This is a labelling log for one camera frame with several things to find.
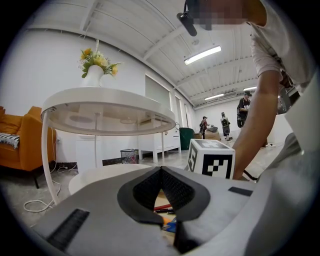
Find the striped cushion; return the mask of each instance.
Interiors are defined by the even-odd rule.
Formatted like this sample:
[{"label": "striped cushion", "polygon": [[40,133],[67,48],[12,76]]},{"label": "striped cushion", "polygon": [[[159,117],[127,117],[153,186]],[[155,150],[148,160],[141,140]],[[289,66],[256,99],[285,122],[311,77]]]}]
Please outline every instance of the striped cushion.
[{"label": "striped cushion", "polygon": [[19,141],[19,135],[0,132],[0,143],[9,144],[13,146],[14,149],[16,149],[18,148]]}]

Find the white vase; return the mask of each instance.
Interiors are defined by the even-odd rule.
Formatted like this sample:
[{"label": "white vase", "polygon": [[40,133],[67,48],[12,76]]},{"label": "white vase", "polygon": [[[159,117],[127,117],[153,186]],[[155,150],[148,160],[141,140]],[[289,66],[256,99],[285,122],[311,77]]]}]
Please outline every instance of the white vase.
[{"label": "white vase", "polygon": [[88,74],[83,79],[81,87],[102,87],[101,78],[104,71],[98,65],[92,65],[88,69]]}]

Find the white shirt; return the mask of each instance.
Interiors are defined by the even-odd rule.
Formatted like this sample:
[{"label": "white shirt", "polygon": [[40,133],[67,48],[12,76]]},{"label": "white shirt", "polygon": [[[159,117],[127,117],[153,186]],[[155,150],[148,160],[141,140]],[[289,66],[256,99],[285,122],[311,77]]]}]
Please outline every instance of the white shirt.
[{"label": "white shirt", "polygon": [[266,24],[262,27],[251,23],[251,51],[257,75],[271,70],[281,74],[284,70],[294,85],[305,88],[316,69],[305,40],[282,10],[260,1],[266,10]]}]

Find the person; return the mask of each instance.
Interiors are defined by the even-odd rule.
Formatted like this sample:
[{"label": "person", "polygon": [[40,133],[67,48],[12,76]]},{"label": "person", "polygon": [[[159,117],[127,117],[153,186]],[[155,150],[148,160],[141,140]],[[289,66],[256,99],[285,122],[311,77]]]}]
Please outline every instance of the person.
[{"label": "person", "polygon": [[228,117],[226,117],[225,112],[221,113],[222,118],[220,119],[222,125],[223,136],[227,142],[230,141],[229,133],[230,133],[230,122]]},{"label": "person", "polygon": [[239,105],[237,107],[237,124],[239,128],[242,128],[245,125],[248,112],[249,112],[249,107],[250,107],[250,97],[252,94],[250,91],[246,90],[243,93],[243,98],[240,99]]},{"label": "person", "polygon": [[202,135],[202,139],[204,139],[204,140],[205,140],[205,132],[206,132],[207,126],[208,126],[207,117],[204,116],[202,118],[201,123],[200,123],[200,133]]},{"label": "person", "polygon": [[187,2],[190,6],[193,5],[193,10],[197,12],[195,15],[203,16],[204,21],[223,26],[247,23],[252,28],[251,55],[258,81],[246,124],[233,145],[233,178],[240,180],[244,169],[256,156],[273,127],[277,114],[279,85],[283,79],[281,71],[285,71],[292,85],[303,92],[315,74],[315,61],[295,25],[272,1]]}]

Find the white box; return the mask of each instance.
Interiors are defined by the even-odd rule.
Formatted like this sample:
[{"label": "white box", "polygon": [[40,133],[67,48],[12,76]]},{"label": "white box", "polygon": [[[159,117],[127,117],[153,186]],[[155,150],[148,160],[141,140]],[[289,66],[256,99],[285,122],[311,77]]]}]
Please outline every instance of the white box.
[{"label": "white box", "polygon": [[188,166],[193,173],[232,179],[235,150],[218,140],[191,139]]}]

